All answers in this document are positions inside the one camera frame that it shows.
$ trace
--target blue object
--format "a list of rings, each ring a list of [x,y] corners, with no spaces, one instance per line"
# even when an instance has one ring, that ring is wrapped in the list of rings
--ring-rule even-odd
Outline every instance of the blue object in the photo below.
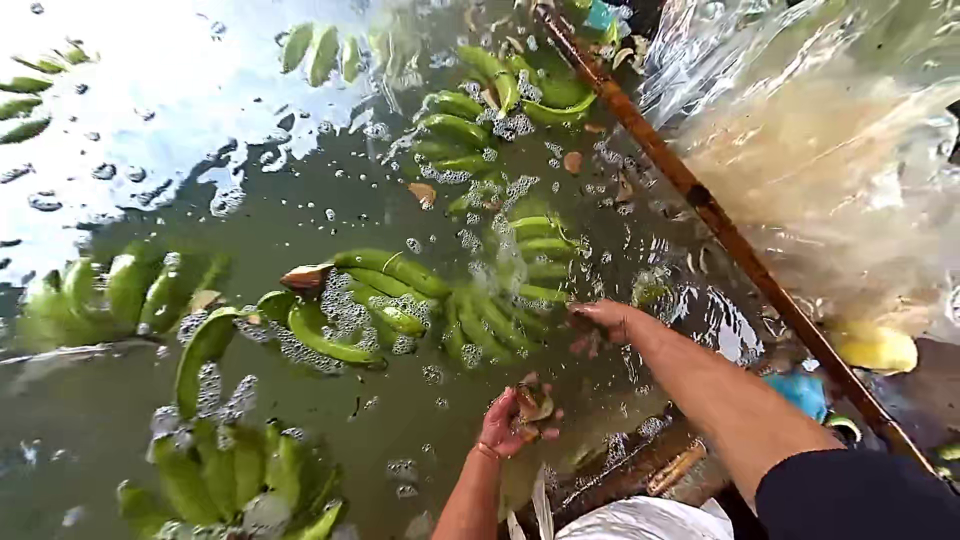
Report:
[[[597,30],[607,30],[610,23],[616,19],[616,11],[608,4],[600,0],[593,0],[590,4],[590,11],[587,14],[587,20],[584,26],[595,28]]]
[[[827,396],[821,380],[803,373],[767,375],[763,380],[818,424],[824,423],[827,418]]]

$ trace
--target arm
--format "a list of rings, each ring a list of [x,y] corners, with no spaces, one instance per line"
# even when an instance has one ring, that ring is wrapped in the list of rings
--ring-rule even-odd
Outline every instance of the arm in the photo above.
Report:
[[[527,443],[513,433],[510,421],[518,411],[516,389],[504,388],[484,417],[477,443],[467,454],[457,485],[446,501],[433,540],[493,540],[496,538],[496,513],[500,495],[500,461],[516,454]],[[563,416],[561,410],[555,413]],[[541,435],[556,438],[560,432],[548,428]]]
[[[844,448],[760,378],[643,311],[611,300],[570,309],[643,356],[657,382],[710,441],[748,503],[767,471],[787,457]]]

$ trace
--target hand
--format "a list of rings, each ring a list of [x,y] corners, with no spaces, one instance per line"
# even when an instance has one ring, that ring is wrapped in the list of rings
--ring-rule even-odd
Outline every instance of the hand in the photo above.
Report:
[[[606,298],[592,304],[571,304],[569,312],[570,326],[582,333],[570,345],[570,351],[576,354],[588,351],[590,358],[597,356],[604,337],[612,343],[630,343],[630,321],[641,313],[635,307]]]
[[[544,385],[549,392],[549,384]],[[520,451],[527,443],[527,440],[521,433],[514,432],[511,422],[514,416],[519,412],[519,405],[516,403],[516,388],[507,386],[503,389],[500,397],[490,405],[487,415],[483,419],[483,429],[477,442],[490,447],[502,458],[512,457]],[[564,411],[557,409],[554,417],[558,420],[564,417]],[[560,430],[557,428],[547,428],[540,432],[544,439],[556,439],[560,436]]]

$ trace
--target white cloth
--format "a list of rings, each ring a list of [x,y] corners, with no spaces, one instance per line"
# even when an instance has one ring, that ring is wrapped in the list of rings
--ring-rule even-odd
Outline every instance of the white cloth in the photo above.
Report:
[[[557,540],[733,540],[730,519],[715,512],[667,499],[631,497],[579,517]]]

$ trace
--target black sleeve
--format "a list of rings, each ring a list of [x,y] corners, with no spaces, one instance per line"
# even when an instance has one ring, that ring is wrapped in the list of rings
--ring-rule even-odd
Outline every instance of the black sleeve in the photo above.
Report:
[[[771,540],[960,538],[960,497],[905,457],[827,450],[788,457],[756,490]]]

